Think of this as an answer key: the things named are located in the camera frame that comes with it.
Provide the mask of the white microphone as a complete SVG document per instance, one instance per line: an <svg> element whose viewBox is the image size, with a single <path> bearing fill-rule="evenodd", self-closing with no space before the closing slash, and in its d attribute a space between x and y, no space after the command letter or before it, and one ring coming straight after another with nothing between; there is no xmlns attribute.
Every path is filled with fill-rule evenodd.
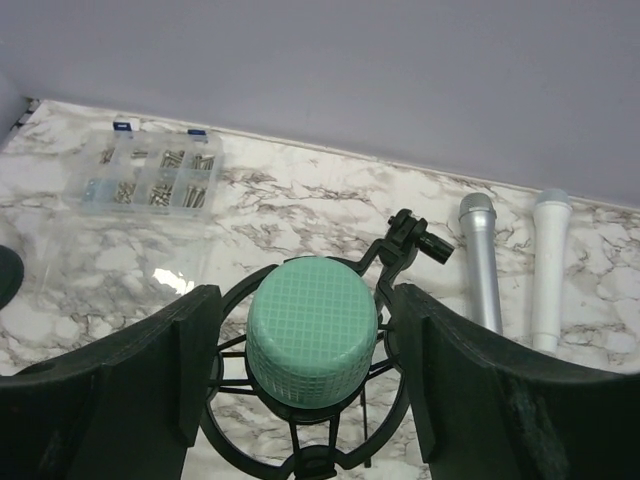
<svg viewBox="0 0 640 480"><path fill-rule="evenodd" d="M560 189L542 191L533 209L534 280L531 312L532 345L554 354L562 316L564 253L572 206Z"/></svg>

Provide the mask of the clear plastic screw box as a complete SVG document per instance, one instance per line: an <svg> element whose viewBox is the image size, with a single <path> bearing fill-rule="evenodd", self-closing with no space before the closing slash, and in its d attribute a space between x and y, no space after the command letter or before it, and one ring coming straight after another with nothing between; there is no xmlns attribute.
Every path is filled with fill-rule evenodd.
<svg viewBox="0 0 640 480"><path fill-rule="evenodd" d="M80 150L35 300L65 313L153 309L200 280L224 158L203 130L151 133L116 122Z"/></svg>

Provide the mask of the black tripod shock mount stand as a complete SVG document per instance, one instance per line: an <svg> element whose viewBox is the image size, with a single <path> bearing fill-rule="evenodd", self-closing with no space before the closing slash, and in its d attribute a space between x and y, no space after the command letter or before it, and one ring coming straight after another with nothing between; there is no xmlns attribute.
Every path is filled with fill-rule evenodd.
<svg viewBox="0 0 640 480"><path fill-rule="evenodd" d="M418 253L424 253L444 264L453 251L453 246L427 231L426 220L417 219L409 210L403 209L389 219L386 235L375 240L361 260L355 262L340 258L338 261L362 276L376 258L381 260L382 271L373 294L377 313L381 314L384 308L391 305L393 281L413 263ZM227 360L247 359L247 350L237 348L246 343L246 336L239 335L220 344L212 367L207 399L211 401L219 393L259 398L271 413L288 424L292 453L279 466L250 457L226 436L210 405L205 408L201 419L201 427L207 440L227 462L259 479L330 479L336 476L338 467L344 470L360 465L369 468L373 455L392 438L409 409L405 376L401 375L389 412L374 432L368 431L367 382L392 369L401 369L399 348L393 339L393 327L389 322L378 321L376 340L384 344L386 358L371 364L367 376L346 399L315 410L286 406L269 397L258 385L248 363L244 364L247 375L245 379L226 379L224 365ZM337 448L340 415L354 400L360 402L362 410L364 441L354 450L344 453Z"/></svg>

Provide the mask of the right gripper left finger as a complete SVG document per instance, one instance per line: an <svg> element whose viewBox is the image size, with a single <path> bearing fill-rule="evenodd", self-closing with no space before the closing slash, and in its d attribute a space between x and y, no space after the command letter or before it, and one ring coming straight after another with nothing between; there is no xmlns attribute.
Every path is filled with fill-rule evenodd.
<svg viewBox="0 0 640 480"><path fill-rule="evenodd" d="M180 478L220 325L220 290L201 285L114 334L2 377L2 478Z"/></svg>

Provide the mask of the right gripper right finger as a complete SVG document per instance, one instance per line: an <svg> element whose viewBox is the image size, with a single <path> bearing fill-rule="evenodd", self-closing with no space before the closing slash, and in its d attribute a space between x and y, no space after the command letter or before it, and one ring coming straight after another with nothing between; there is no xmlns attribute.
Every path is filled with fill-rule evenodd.
<svg viewBox="0 0 640 480"><path fill-rule="evenodd" d="M394 333L435 479L635 479L639 377L565 362L397 286Z"/></svg>

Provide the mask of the black tall shock mount stand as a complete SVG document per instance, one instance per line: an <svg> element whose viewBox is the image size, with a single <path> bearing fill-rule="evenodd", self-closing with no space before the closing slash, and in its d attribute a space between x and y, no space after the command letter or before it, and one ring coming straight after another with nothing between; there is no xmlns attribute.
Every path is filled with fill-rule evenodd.
<svg viewBox="0 0 640 480"><path fill-rule="evenodd" d="M12 249L0 246L0 309L17 294L24 279L24 263Z"/></svg>

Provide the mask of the grey metal microphone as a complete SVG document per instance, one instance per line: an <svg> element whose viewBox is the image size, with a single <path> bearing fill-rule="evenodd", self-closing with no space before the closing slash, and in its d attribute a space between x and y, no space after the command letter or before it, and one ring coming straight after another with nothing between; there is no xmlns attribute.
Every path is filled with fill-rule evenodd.
<svg viewBox="0 0 640 480"><path fill-rule="evenodd" d="M484 193L471 193L460 202L459 224L466 242L471 319L503 334L495 253L496 211Z"/></svg>

